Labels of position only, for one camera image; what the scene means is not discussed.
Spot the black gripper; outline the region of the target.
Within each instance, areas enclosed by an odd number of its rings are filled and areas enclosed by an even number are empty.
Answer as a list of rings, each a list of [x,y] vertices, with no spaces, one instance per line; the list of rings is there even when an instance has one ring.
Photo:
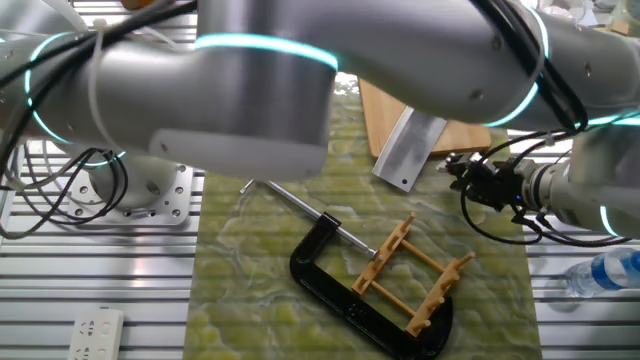
[[[463,174],[450,189],[462,199],[501,211],[506,206],[524,206],[523,176],[515,173],[509,162],[472,160],[474,153],[451,153],[437,165],[437,171]]]

